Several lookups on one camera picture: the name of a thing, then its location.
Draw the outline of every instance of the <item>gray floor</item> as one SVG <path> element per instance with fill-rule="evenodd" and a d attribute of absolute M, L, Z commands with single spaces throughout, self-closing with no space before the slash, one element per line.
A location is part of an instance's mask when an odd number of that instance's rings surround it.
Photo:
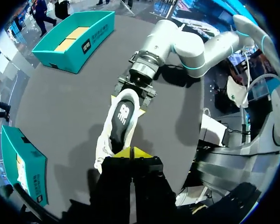
<path fill-rule="evenodd" d="M 126 71 L 129 57 L 152 28 L 152 23 L 118 15 L 115 31 L 80 73 L 40 64 L 30 78 L 16 126 L 48 158 L 46 209 L 53 214 L 67 210 L 69 199 L 89 202 L 87 176 L 117 76 Z M 167 64 L 179 65 L 178 57 L 170 56 Z M 167 69 L 153 85 L 158 96 L 139 119 L 132 146 L 158 155 L 171 188 L 178 192 L 196 153 L 203 81 L 193 82 L 183 71 Z"/>

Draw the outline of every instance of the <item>person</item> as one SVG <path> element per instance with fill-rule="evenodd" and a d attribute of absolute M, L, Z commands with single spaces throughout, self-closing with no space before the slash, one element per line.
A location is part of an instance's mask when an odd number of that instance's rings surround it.
<path fill-rule="evenodd" d="M 52 4 L 55 5 L 55 16 L 61 20 L 66 19 L 70 16 L 68 13 L 68 6 L 70 5 L 70 2 L 65 0 L 59 3 L 58 0 L 50 0 Z"/>
<path fill-rule="evenodd" d="M 41 29 L 42 37 L 47 32 L 44 22 L 52 23 L 54 27 L 57 24 L 57 20 L 54 20 L 46 15 L 48 8 L 44 0 L 32 0 L 32 3 L 30 14 L 33 16 L 37 25 Z"/>
<path fill-rule="evenodd" d="M 130 9 L 132 9 L 132 6 L 133 6 L 133 0 L 128 0 L 127 1 L 127 6 L 129 6 L 130 7 Z"/>
<path fill-rule="evenodd" d="M 0 112 L 0 118 L 5 118 L 5 120 L 8 122 L 10 106 L 6 103 L 0 102 L 0 108 L 2 110 L 5 110 L 5 112 Z"/>
<path fill-rule="evenodd" d="M 106 5 L 108 5 L 110 2 L 110 0 L 106 0 Z M 99 2 L 97 3 L 97 6 L 100 6 L 103 4 L 103 0 L 99 0 Z"/>

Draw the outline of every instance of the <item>teal box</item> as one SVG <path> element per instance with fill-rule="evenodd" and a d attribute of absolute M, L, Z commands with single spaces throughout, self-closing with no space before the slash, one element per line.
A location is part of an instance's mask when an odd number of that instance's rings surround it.
<path fill-rule="evenodd" d="M 74 13 L 57 24 L 34 47 L 32 53 L 45 65 L 77 74 L 94 50 L 114 30 L 115 12 Z M 88 28 L 66 50 L 55 49 L 77 28 Z"/>
<path fill-rule="evenodd" d="M 19 163 L 24 163 L 25 187 L 22 187 L 30 197 L 42 207 L 48 204 L 46 191 L 47 158 L 38 151 L 23 135 L 19 128 L 2 126 L 1 148 L 3 163 L 8 181 L 14 185 L 21 184 L 19 178 Z"/>

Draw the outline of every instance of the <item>machine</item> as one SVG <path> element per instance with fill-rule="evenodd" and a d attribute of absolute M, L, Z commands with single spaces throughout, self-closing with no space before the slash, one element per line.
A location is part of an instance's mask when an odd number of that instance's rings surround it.
<path fill-rule="evenodd" d="M 130 59 L 132 66 L 129 75 L 119 77 L 114 96 L 117 97 L 124 89 L 132 89 L 140 98 L 140 109 L 146 110 L 156 96 L 152 86 L 154 76 L 158 68 L 165 64 L 170 52 L 179 56 L 189 76 L 200 78 L 233 52 L 257 44 L 277 70 L 280 79 L 280 61 L 271 38 L 247 18 L 235 15 L 233 19 L 236 32 L 222 33 L 205 44 L 199 36 L 183 32 L 182 27 L 178 28 L 173 22 L 159 21 L 142 49 L 135 52 Z M 119 111 L 126 103 L 127 101 L 122 104 L 118 102 Z M 124 111 L 127 113 L 124 118 L 122 113 L 117 114 L 115 113 L 117 109 L 113 109 L 113 117 L 119 118 L 124 127 L 120 128 L 120 122 L 112 123 L 120 130 L 116 133 L 119 136 L 116 143 L 120 148 L 125 145 L 121 142 L 124 139 L 121 137 L 125 135 L 127 129 L 125 124 L 129 124 L 131 119 L 128 112 L 134 111 L 134 107 L 131 106 L 129 110 L 126 107 L 125 105 Z M 43 223 L 79 223 L 89 219 L 90 216 L 102 223 L 128 223 L 131 181 L 135 184 L 137 223 L 161 223 L 177 219 L 179 223 L 188 223 L 190 220 L 193 223 L 204 223 L 209 220 L 239 223 L 259 199 L 260 191 L 255 186 L 258 183 L 254 180 L 255 176 L 250 175 L 258 159 L 256 156 L 272 153 L 277 157 L 274 161 L 280 159 L 280 87 L 272 93 L 272 108 L 262 131 L 251 143 L 238 147 L 214 148 L 211 153 L 207 153 L 197 161 L 197 170 L 204 185 L 222 196 L 219 202 L 197 213 L 179 211 L 176 208 L 175 194 L 163 174 L 161 160 L 149 155 L 137 157 L 132 147 L 125 149 L 128 156 L 120 154 L 122 151 L 119 151 L 117 154 L 114 153 L 114 158 L 103 158 L 103 172 L 96 189 L 91 192 L 93 193 L 91 205 L 72 201 L 71 208 L 64 213 L 62 220 L 40 207 L 18 184 L 15 184 L 14 189 Z M 245 161 L 241 167 L 236 163 L 239 160 Z"/>
<path fill-rule="evenodd" d="M 237 31 L 224 32 L 206 43 L 196 34 L 183 32 L 182 27 L 171 21 L 159 21 L 143 47 L 129 60 L 132 63 L 129 75 L 119 77 L 115 96 L 125 88 L 134 89 L 140 97 L 140 108 L 145 111 L 157 95 L 153 88 L 154 76 L 171 52 L 179 56 L 189 76 L 201 78 L 232 53 L 257 45 L 278 76 L 262 75 L 248 88 L 243 88 L 237 102 L 244 114 L 247 93 L 259 80 L 265 77 L 280 80 L 280 60 L 272 39 L 265 31 L 244 16 L 234 15 L 233 19 Z M 262 192 L 269 187 L 280 163 L 280 86 L 270 98 L 272 111 L 267 114 L 256 138 L 248 144 L 214 148 L 198 162 L 197 170 L 204 185 L 220 196 L 228 194 L 243 181 L 254 183 Z"/>

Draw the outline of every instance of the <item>white cable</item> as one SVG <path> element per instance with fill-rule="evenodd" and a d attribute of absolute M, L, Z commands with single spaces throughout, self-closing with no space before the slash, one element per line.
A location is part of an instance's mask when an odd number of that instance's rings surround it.
<path fill-rule="evenodd" d="M 245 50 L 243 50 L 243 54 L 244 54 L 244 56 L 246 58 L 246 61 L 247 61 L 246 63 L 247 63 L 247 71 L 248 71 L 248 73 L 247 73 L 247 76 L 248 76 L 247 89 L 248 89 L 250 87 L 250 65 L 249 65 L 249 59 L 248 59 L 248 56 L 247 56 Z M 248 99 L 248 92 L 247 92 L 247 94 L 245 94 L 245 98 L 242 101 L 242 104 L 244 104 L 247 101 L 247 99 Z"/>
<path fill-rule="evenodd" d="M 244 94 L 243 100 L 242 100 L 242 105 L 243 105 L 243 103 L 244 103 L 244 101 L 245 101 L 245 95 L 248 95 L 248 92 L 250 91 L 250 89 L 251 89 L 257 82 L 259 82 L 261 79 L 263 79 L 263 78 L 269 78 L 269 77 L 276 78 L 276 79 L 278 79 L 278 80 L 280 81 L 280 77 L 279 77 L 279 76 L 277 76 L 277 75 L 275 75 L 275 74 L 271 74 L 271 73 L 263 74 L 263 75 L 257 77 L 256 79 L 253 80 L 253 82 L 251 82 L 251 85 L 247 88 L 247 90 L 246 90 L 246 92 L 245 92 L 245 94 Z"/>
<path fill-rule="evenodd" d="M 209 108 L 207 108 L 207 107 L 203 108 L 203 113 L 204 113 L 204 114 L 206 114 L 206 113 L 205 113 L 206 111 L 208 112 L 207 116 L 210 117 L 210 110 L 209 110 Z"/>

